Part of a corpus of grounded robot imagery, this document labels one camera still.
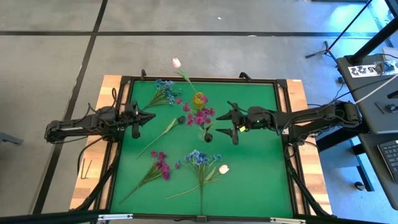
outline gray floor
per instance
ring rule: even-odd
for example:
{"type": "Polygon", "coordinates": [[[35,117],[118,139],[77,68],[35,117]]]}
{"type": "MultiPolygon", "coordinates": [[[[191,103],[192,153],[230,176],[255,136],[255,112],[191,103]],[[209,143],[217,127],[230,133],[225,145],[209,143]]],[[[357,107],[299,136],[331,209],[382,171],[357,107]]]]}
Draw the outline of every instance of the gray floor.
{"type": "MultiPolygon", "coordinates": [[[[366,10],[350,32],[377,32],[373,18],[387,22],[382,1],[366,10]]],[[[100,0],[2,0],[2,30],[93,30],[100,0]]],[[[266,31],[339,32],[363,4],[311,1],[109,1],[102,31],[266,31]]],[[[75,84],[89,37],[0,36],[0,131],[24,139],[21,146],[1,144],[0,216],[29,213],[51,145],[45,125],[60,119],[75,84]]],[[[309,103],[328,103],[340,86],[330,57],[305,59],[332,37],[97,37],[74,118],[87,102],[96,103],[103,75],[173,75],[178,57],[192,76],[294,78],[305,84],[309,103]]],[[[367,38],[345,37],[333,48],[337,57],[353,54],[367,38]]],[[[391,39],[398,46],[398,35],[391,39]]],[[[375,53],[381,52],[382,44],[375,53]]],[[[348,91],[343,87],[341,93],[348,91]]],[[[76,179],[76,159],[84,141],[63,147],[44,212],[68,209],[76,179]]],[[[369,163],[376,191],[358,192],[355,168],[323,170],[333,213],[342,218],[394,222],[398,212],[386,200],[369,163]]]]}

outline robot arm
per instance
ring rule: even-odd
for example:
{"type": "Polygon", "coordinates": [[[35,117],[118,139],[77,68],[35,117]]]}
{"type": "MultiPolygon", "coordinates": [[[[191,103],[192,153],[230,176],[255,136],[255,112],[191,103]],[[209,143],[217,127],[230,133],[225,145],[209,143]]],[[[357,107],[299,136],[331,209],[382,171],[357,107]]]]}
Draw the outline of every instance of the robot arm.
{"type": "Polygon", "coordinates": [[[138,108],[136,102],[126,103],[125,110],[119,114],[112,106],[105,106],[80,119],[69,121],[52,121],[45,129],[44,138],[47,142],[56,143],[66,137],[100,135],[105,141],[120,141],[123,131],[132,125],[132,138],[140,136],[139,126],[155,117],[155,114],[146,113],[138,108]]]}
{"type": "Polygon", "coordinates": [[[217,120],[231,120],[233,129],[216,129],[232,138],[233,144],[239,143],[238,132],[252,129],[270,129],[280,134],[289,129],[289,143],[304,144],[309,134],[319,133],[331,126],[354,128],[361,123],[358,107],[353,103],[334,101],[318,108],[284,113],[252,106],[247,111],[239,108],[238,104],[228,102],[233,109],[217,118],[217,120]]]}

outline green table surface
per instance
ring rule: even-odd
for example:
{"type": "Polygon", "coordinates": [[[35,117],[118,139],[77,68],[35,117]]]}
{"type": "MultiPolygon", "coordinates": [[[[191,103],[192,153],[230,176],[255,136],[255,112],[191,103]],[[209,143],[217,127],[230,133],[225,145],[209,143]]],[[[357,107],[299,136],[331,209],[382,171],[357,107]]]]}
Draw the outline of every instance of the green table surface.
{"type": "MultiPolygon", "coordinates": [[[[209,99],[206,107],[216,110],[216,117],[230,110],[227,101],[241,108],[262,106],[276,110],[274,87],[266,84],[194,83],[198,91],[209,99]]],[[[188,83],[177,82],[181,88],[181,105],[162,105],[146,109],[156,117],[140,129],[141,137],[131,137],[127,128],[121,149],[121,158],[111,204],[112,213],[146,213],[163,215],[211,215],[226,217],[280,217],[291,218],[289,186],[282,150],[282,140],[275,132],[255,130],[239,134],[239,145],[232,144],[229,136],[211,131],[213,141],[206,143],[197,125],[178,125],[161,137],[138,159],[137,155],[170,124],[174,118],[187,115],[182,110],[185,102],[192,104],[193,90],[188,83]],[[136,190],[125,202],[120,201],[138,184],[148,171],[152,159],[150,152],[164,151],[166,162],[174,168],[178,159],[194,149],[212,157],[221,154],[229,172],[219,180],[206,184],[203,190],[203,214],[200,214],[200,189],[166,199],[198,185],[198,179],[187,167],[172,169],[170,180],[156,179],[136,190]]],[[[134,82],[132,101],[142,108],[156,91],[154,82],[134,82]]],[[[231,128],[231,121],[219,121],[215,128],[231,128]]]]}

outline wooden board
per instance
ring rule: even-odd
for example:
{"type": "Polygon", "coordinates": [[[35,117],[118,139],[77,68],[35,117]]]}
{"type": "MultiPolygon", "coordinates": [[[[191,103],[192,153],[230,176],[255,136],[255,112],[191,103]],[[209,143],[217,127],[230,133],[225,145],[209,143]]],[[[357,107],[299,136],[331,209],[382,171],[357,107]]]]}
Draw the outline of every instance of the wooden board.
{"type": "MultiPolygon", "coordinates": [[[[119,91],[119,85],[121,81],[120,75],[105,75],[104,80],[101,86],[101,91],[98,97],[96,109],[101,108],[103,106],[112,105],[112,88],[115,88],[116,91],[119,91]]],[[[307,101],[305,99],[303,83],[301,80],[287,80],[289,98],[292,111],[304,110],[307,109],[307,101]]],[[[281,92],[280,88],[280,97],[282,98],[282,102],[284,102],[283,92],[281,92]]],[[[127,88],[123,93],[122,102],[125,102],[127,97],[127,88]]],[[[282,110],[285,111],[286,107],[282,104],[282,110]]],[[[99,136],[90,136],[87,140],[87,144],[93,142],[95,139],[98,139],[99,136]]],[[[314,138],[308,138],[308,141],[314,142],[314,138]]],[[[90,194],[90,192],[94,189],[95,185],[99,181],[101,168],[104,160],[106,142],[100,141],[89,147],[83,158],[85,159],[84,167],[80,166],[79,176],[76,181],[75,191],[72,196],[72,201],[70,204],[70,208],[76,208],[79,206],[84,199],[90,194]],[[91,162],[90,168],[87,171],[88,164],[91,162]],[[86,179],[81,179],[81,173],[83,172],[83,177],[86,172],[86,179]]],[[[116,149],[116,144],[112,146],[112,152],[116,149]]],[[[315,200],[322,206],[322,208],[331,213],[331,207],[329,203],[328,193],[326,191],[326,184],[323,178],[322,167],[320,164],[320,159],[318,155],[318,150],[315,146],[310,144],[306,144],[304,146],[300,146],[300,155],[301,155],[301,163],[303,167],[305,185],[308,187],[309,191],[314,196],[315,200]]],[[[103,195],[100,202],[100,208],[105,208],[106,198],[108,196],[109,183],[104,187],[103,195]]],[[[295,186],[296,191],[296,199],[298,205],[299,213],[304,214],[302,196],[300,193],[300,189],[295,186]]]]}

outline yellow vase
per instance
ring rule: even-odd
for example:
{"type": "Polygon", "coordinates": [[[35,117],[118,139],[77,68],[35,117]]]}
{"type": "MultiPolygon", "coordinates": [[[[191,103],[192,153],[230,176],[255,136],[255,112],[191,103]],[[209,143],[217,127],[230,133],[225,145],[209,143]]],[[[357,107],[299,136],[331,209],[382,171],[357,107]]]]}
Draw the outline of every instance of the yellow vase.
{"type": "Polygon", "coordinates": [[[200,98],[203,97],[203,96],[205,96],[205,94],[204,94],[204,93],[201,93],[201,92],[197,92],[197,93],[195,93],[195,94],[193,95],[193,107],[194,107],[196,110],[201,110],[201,109],[204,107],[205,102],[204,102],[203,100],[200,99],[200,98]]]}

